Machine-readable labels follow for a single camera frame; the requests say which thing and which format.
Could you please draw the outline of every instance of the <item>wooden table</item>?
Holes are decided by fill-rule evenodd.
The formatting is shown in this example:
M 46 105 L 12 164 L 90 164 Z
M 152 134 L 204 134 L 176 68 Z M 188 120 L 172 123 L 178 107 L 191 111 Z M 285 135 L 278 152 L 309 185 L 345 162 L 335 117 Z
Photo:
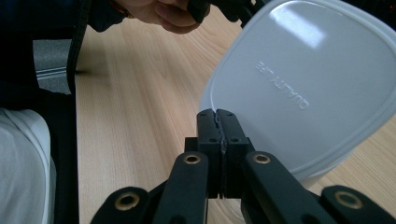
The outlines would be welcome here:
M 174 35 L 125 20 L 88 29 L 78 61 L 80 223 L 89 223 L 113 191 L 151 190 L 170 174 L 209 76 L 241 32 L 212 7 L 202 26 Z M 396 216 L 396 118 L 364 141 L 312 191 L 341 184 L 360 190 Z M 208 223 L 240 223 L 229 204 L 210 200 Z

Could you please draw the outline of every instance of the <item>white plastic lid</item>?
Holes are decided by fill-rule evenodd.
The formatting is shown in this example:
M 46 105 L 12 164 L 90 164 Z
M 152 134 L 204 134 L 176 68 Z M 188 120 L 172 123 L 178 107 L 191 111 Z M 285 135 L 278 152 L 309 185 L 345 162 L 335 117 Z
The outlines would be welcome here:
M 298 179 L 348 156 L 396 111 L 396 33 L 338 0 L 272 1 L 209 79 L 201 109 L 229 110 L 256 150 Z

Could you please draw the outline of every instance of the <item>sleeve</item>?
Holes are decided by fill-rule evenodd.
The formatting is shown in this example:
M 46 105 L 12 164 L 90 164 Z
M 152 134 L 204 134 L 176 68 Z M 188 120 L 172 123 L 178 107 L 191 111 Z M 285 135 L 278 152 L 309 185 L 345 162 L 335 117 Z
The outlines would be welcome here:
M 1 0 L 0 32 L 33 32 L 76 25 L 81 0 Z M 102 32 L 123 15 L 107 0 L 92 0 L 88 24 Z

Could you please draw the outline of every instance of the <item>wood grain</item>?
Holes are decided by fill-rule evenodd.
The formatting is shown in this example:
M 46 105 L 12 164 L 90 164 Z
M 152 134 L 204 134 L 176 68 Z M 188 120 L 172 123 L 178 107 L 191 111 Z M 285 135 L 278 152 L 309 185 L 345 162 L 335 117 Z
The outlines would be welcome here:
M 167 179 L 184 138 L 196 135 L 204 85 L 240 32 L 216 8 L 188 35 L 136 20 L 100 34 L 88 29 L 77 75 L 80 223 L 111 192 L 151 190 Z M 396 216 L 395 132 L 393 119 L 311 190 L 350 186 Z M 230 204 L 211 201 L 208 223 L 243 223 Z

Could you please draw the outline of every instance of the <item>white fabric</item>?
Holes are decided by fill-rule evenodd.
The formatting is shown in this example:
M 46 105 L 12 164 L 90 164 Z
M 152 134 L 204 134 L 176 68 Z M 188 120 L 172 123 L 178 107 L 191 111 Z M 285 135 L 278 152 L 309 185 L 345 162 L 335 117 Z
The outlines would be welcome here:
M 0 108 L 0 223 L 52 223 L 55 175 L 43 118 Z

